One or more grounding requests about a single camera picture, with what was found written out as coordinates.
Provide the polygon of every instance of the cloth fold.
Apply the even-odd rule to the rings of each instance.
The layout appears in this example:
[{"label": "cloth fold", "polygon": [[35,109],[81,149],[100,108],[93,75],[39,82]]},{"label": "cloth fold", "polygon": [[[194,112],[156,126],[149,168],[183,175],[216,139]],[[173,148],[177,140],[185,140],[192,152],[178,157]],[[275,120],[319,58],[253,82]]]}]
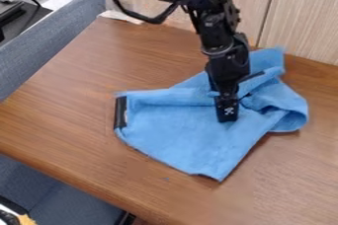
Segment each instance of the cloth fold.
[{"label": "cloth fold", "polygon": [[283,51],[254,51],[250,60],[251,74],[263,74],[240,84],[238,121],[217,121],[217,92],[202,72],[170,89],[119,93],[127,108],[117,136],[180,171],[223,181],[267,132],[296,131],[308,120],[306,100],[279,79]]}]

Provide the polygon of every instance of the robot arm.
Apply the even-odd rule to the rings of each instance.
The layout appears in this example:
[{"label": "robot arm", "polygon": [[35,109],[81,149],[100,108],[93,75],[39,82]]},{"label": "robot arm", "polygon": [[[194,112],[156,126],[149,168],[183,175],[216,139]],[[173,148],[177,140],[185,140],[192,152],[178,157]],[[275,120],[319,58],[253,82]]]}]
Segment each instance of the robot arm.
[{"label": "robot arm", "polygon": [[159,16],[148,18],[126,10],[129,16],[148,23],[161,24],[178,6],[189,14],[200,35],[202,52],[209,58],[206,71],[211,89],[219,92],[215,98],[219,122],[236,121],[238,117],[238,84],[249,75],[249,46],[245,34],[236,31],[239,10],[232,0],[161,0],[171,5]]}]

